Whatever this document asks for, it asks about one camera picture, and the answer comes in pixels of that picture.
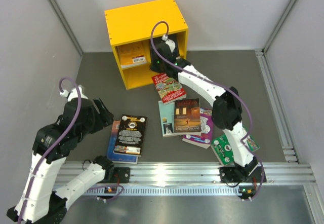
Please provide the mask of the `orange Roald Dahl book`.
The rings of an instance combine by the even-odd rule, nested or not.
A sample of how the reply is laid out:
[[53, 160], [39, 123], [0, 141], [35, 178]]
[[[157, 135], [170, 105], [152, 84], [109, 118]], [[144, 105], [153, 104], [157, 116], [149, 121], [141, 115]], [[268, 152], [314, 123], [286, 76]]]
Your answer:
[[123, 69], [147, 63], [142, 42], [124, 44], [118, 46], [117, 50], [120, 66]]

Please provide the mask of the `red treehouse book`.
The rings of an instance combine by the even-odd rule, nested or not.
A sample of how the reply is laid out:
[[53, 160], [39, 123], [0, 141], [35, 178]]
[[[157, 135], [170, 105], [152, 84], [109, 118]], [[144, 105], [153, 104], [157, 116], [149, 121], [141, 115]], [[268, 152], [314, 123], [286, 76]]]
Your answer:
[[166, 73], [160, 73], [151, 79], [163, 104], [186, 98], [187, 94], [182, 85], [174, 78], [168, 77]]

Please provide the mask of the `brown Edward Tulane book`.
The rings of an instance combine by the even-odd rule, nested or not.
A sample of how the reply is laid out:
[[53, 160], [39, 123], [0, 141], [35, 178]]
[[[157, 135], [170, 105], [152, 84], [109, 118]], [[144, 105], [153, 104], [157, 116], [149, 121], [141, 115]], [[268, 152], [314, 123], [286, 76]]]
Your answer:
[[176, 100], [174, 104], [174, 133], [201, 135], [199, 99]]

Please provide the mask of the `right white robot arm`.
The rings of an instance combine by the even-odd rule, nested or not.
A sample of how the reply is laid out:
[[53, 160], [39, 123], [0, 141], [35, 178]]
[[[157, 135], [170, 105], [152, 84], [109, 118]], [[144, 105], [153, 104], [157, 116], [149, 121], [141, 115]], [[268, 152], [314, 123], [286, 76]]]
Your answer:
[[234, 88], [226, 88], [212, 82], [200, 73], [190, 62], [173, 56], [173, 41], [164, 37], [158, 45], [151, 41], [153, 54], [151, 69], [166, 73], [181, 84], [189, 87], [212, 106], [212, 121], [221, 129], [233, 152], [233, 177], [239, 182], [251, 180], [259, 162], [248, 145], [249, 131], [242, 124], [242, 107], [245, 105]]

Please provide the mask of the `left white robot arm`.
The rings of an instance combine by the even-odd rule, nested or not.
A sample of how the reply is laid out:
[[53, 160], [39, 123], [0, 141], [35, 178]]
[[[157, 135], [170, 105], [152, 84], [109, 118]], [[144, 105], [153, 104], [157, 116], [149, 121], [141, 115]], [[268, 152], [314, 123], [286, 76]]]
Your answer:
[[77, 144], [88, 134], [113, 123], [113, 114], [102, 100], [90, 101], [83, 86], [60, 94], [67, 99], [63, 114], [36, 134], [22, 197], [7, 211], [7, 217], [13, 222], [59, 223], [71, 205], [94, 184], [114, 178], [113, 162], [106, 156], [98, 156], [67, 185], [53, 189], [60, 168]]

